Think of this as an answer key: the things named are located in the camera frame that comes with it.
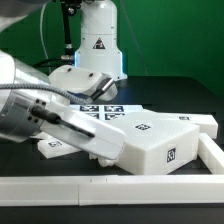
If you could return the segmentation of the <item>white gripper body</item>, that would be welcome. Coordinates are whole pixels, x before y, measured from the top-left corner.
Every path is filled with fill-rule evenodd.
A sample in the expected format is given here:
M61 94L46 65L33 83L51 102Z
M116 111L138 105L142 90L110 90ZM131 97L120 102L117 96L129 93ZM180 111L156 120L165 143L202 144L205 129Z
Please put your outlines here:
M124 147L122 130L70 106L36 104L31 114L41 120L41 131L98 157L115 160Z

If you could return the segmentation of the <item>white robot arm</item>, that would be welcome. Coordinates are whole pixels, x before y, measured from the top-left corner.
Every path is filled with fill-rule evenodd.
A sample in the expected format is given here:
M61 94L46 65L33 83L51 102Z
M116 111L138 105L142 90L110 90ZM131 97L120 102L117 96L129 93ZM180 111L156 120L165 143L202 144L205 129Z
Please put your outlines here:
M115 160L125 133L72 108L100 94L77 97L51 84L48 76L0 50L0 138L23 142L47 133L71 146Z

